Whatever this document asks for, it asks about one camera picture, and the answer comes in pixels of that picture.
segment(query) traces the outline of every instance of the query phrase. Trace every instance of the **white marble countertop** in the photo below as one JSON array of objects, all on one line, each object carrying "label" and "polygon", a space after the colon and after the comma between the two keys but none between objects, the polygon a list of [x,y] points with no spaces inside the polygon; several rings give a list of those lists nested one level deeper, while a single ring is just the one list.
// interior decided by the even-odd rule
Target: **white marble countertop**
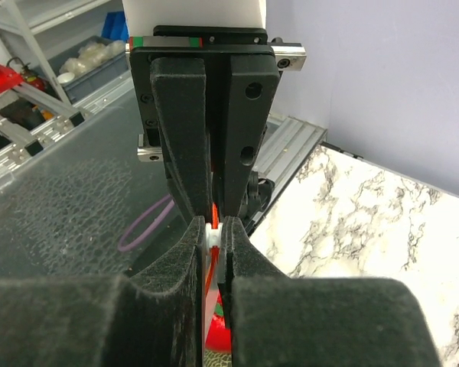
[{"label": "white marble countertop", "polygon": [[458,198],[318,148],[251,240],[291,277],[402,281],[459,367]]}]

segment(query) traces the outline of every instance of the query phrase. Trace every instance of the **transparent plastic sheet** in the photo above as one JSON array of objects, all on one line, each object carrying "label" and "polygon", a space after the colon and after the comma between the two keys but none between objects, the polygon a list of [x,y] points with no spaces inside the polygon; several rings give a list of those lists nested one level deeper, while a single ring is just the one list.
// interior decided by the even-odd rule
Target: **transparent plastic sheet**
[{"label": "transparent plastic sheet", "polygon": [[117,249],[129,225],[168,194],[163,164],[136,156],[139,121],[130,90],[0,179],[0,276],[130,274],[181,238],[187,227],[175,208],[138,248]]}]

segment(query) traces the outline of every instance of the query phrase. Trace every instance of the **black metal bracket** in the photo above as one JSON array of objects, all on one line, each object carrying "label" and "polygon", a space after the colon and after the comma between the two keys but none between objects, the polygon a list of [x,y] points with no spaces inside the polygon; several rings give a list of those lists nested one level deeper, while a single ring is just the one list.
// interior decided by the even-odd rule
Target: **black metal bracket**
[{"label": "black metal bracket", "polygon": [[238,215],[248,235],[254,230],[255,222],[252,219],[255,214],[264,213],[269,207],[274,188],[273,181],[260,178],[258,172],[252,171]]},{"label": "black metal bracket", "polygon": [[238,216],[280,74],[262,29],[156,27],[130,64],[146,141],[187,222]]}]

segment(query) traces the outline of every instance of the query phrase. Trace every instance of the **white object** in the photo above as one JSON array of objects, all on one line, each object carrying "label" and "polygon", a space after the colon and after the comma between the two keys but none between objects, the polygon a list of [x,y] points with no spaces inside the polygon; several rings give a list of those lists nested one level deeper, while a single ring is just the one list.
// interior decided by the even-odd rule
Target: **white object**
[{"label": "white object", "polygon": [[73,73],[75,76],[88,73],[94,69],[96,65],[91,60],[81,59],[76,57],[70,57],[65,61],[64,65],[60,68],[60,73]]},{"label": "white object", "polygon": [[221,247],[221,231],[223,231],[222,223],[217,226],[217,229],[213,229],[210,223],[206,223],[206,247],[208,253],[213,247]]},{"label": "white object", "polygon": [[75,74],[70,73],[70,72],[62,73],[58,76],[58,82],[60,82],[60,84],[68,84],[73,79],[75,79]]},{"label": "white object", "polygon": [[[206,266],[207,271],[209,270],[211,263],[211,253],[210,250],[213,247],[221,248],[221,232],[223,231],[223,224],[219,223],[217,229],[213,229],[210,223],[206,223]],[[217,295],[219,293],[217,287],[217,263],[215,264],[216,268],[213,271],[213,278],[211,279],[210,288],[206,295],[206,305],[204,308],[204,338],[207,338],[209,333],[209,326],[211,325],[211,320],[213,319],[214,307],[216,307]]]},{"label": "white object", "polygon": [[129,34],[157,25],[265,28],[266,0],[122,0]]},{"label": "white object", "polygon": [[109,58],[116,57],[125,51],[125,42],[114,41],[107,45],[107,51],[109,53]]}]

